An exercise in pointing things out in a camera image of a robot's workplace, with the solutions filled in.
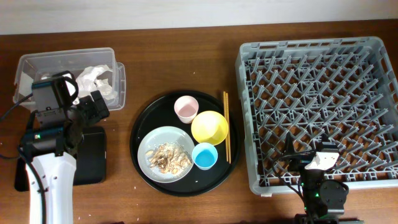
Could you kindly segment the pink cup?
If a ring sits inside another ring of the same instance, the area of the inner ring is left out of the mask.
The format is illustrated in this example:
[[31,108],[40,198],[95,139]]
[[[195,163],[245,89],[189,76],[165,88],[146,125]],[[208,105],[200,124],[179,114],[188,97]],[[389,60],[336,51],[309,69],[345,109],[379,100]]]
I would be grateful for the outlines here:
[[174,111],[179,120],[185,124],[190,124],[196,117],[199,109],[197,100],[192,96],[181,96],[174,103]]

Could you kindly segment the blue cup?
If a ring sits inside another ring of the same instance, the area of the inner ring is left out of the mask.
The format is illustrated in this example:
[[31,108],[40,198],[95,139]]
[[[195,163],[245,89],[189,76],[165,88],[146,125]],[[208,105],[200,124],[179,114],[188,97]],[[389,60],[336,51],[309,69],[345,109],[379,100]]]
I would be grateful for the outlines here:
[[199,143],[192,151],[192,160],[199,169],[209,170],[218,160],[218,151],[210,143]]

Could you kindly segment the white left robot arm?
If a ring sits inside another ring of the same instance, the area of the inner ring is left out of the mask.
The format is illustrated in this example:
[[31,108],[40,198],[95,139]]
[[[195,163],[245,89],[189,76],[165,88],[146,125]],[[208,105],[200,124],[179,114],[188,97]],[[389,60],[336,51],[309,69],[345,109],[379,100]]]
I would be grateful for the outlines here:
[[109,116],[99,91],[72,104],[32,111],[18,151],[30,191],[30,223],[73,223],[73,186],[106,176],[106,134],[97,123]]

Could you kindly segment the white tissue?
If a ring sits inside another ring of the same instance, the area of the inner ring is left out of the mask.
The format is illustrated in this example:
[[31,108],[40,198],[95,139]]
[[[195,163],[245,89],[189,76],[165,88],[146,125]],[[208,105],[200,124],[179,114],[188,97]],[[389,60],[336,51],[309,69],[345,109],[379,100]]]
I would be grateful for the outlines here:
[[83,98],[90,95],[91,92],[98,90],[105,100],[115,99],[117,93],[109,84],[108,79],[105,78],[101,80],[98,78],[103,73],[110,73],[110,75],[112,75],[113,70],[107,65],[86,67],[76,78],[79,88],[78,97]]

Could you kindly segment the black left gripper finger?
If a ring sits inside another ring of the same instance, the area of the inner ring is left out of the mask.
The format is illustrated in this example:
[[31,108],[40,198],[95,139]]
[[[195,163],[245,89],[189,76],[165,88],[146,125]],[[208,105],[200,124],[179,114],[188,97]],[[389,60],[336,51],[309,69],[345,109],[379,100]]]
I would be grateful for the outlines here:
[[101,92],[99,90],[92,91],[91,96],[95,104],[96,116],[99,119],[107,118],[110,115],[110,112],[106,106]]
[[77,109],[81,114],[83,124],[85,126],[91,126],[97,122],[96,105],[92,97],[85,96],[80,98],[80,103],[78,104]]

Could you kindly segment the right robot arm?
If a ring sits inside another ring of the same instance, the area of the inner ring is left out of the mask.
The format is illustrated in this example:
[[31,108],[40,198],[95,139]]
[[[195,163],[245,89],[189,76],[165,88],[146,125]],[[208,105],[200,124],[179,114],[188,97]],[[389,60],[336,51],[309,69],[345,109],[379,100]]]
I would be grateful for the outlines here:
[[296,152],[294,139],[287,134],[283,161],[288,171],[300,174],[297,192],[304,204],[304,214],[296,214],[295,223],[339,223],[345,212],[344,204],[349,187],[334,179],[326,179],[325,172],[333,168],[340,156],[338,146],[325,133],[315,149]]

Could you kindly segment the grey dishwasher rack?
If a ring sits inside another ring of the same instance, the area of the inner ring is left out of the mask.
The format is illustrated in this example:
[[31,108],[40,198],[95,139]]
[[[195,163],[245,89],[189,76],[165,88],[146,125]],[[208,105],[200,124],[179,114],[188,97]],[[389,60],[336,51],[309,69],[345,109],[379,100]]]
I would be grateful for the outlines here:
[[340,156],[327,179],[351,189],[397,186],[397,78],[378,37],[251,42],[235,63],[249,188],[288,194],[299,176],[279,160],[326,133]]

